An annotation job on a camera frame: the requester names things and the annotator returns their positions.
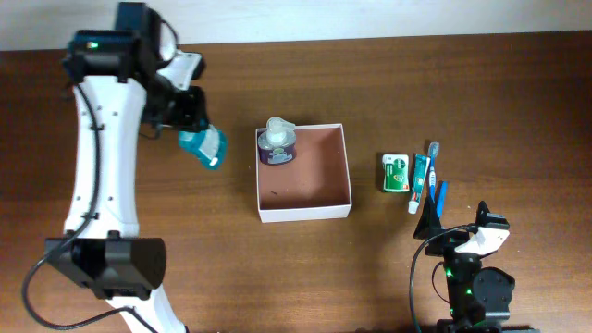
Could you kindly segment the blue mouthwash bottle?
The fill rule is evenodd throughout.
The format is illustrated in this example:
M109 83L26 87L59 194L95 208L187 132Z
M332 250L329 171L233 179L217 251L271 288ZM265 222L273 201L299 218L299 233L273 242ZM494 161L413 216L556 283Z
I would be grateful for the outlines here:
M195 155L205 168L217 170L226 158L228 139L221 130L210 124L200 132L181 131L179 146Z

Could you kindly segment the teal toothpaste tube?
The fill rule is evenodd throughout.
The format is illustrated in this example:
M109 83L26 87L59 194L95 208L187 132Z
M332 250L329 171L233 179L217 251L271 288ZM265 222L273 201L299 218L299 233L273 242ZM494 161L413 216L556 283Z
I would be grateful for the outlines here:
M429 164L430 158L428 156L422 154L416 154L414 156L413 184L410 201L408 202L409 214L414 215L419 208Z

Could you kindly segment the green Dettol soap pack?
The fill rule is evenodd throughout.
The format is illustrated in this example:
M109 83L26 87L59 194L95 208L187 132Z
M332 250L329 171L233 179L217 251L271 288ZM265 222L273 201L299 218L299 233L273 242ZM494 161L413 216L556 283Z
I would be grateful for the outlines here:
M408 192L409 156L407 154L384 154L382 167L384 171L384 192Z

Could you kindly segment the purple foam soap pump bottle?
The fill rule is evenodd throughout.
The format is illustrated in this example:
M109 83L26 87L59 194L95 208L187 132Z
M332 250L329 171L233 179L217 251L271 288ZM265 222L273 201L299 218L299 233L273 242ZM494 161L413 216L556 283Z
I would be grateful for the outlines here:
M269 166L291 162L296 157L296 125L281 117L267 120L265 130L257 138L260 161Z

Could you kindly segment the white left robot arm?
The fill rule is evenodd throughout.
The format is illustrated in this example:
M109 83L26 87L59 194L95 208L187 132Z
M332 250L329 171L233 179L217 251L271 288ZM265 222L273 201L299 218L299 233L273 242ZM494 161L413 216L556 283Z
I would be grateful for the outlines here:
M133 332L183 332L163 280L167 250L144 238L135 204L140 127L173 129L180 145L217 167L224 134L209 120L198 53L152 8L122 2L109 30L80 30L64 61L78 115L75 185L64 231L43 261L122 315Z

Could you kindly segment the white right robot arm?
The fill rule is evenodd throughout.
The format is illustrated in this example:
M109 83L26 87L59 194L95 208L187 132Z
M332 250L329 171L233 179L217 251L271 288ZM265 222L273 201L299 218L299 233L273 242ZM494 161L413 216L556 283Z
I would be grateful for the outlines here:
M413 237L422 243L413 255L409 304L415 329L420 331L413 300L414 273L421 253L441 257L448 291L450 318L436 323L437 332L501 332L510 318L515 279L482 260L496 253L510 235L508 220L477 206L475 222L443 228L434 201L428 198Z

